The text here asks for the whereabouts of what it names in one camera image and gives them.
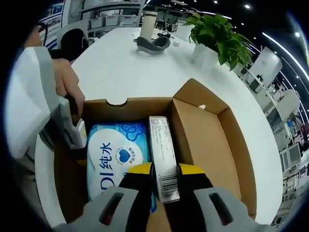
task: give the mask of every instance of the human hand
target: human hand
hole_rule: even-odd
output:
[[[76,73],[70,62],[62,58],[53,59],[53,69],[56,80],[56,93],[61,97],[71,95],[74,98],[78,109],[79,120],[83,113],[85,96],[78,87],[79,79]]]

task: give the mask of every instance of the computer monitor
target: computer monitor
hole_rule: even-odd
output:
[[[282,172],[289,170],[301,161],[299,143],[296,143],[280,153]]]

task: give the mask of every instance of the barcode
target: barcode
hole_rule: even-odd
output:
[[[177,188],[177,175],[166,175],[160,178],[161,194],[163,198],[179,196]]]

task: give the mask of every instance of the shelf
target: shelf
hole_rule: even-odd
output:
[[[112,30],[112,29],[115,29],[115,28],[136,28],[136,27],[137,26],[135,26],[135,25],[107,26],[107,27],[89,29],[89,30],[87,30],[87,32],[90,33],[90,32],[103,31],[103,30]]]
[[[97,11],[97,10],[104,10],[104,11],[110,11],[110,10],[118,10],[118,9],[139,9],[141,5],[141,2],[127,2],[127,1],[119,1],[119,2],[110,2],[101,4],[94,7],[89,7],[82,9],[80,13],[86,13],[90,11]]]

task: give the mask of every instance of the cardboard box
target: cardboard box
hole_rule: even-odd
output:
[[[130,98],[122,105],[87,101],[83,119],[89,131],[102,121],[147,120],[149,116],[168,117],[178,162],[202,168],[214,186],[228,189],[255,218],[254,173],[242,132],[228,105],[196,80],[190,79],[173,98]],[[79,217],[88,201],[86,166],[74,157],[72,151],[57,145],[56,189],[67,222]],[[157,202],[147,231],[170,231],[164,207]]]

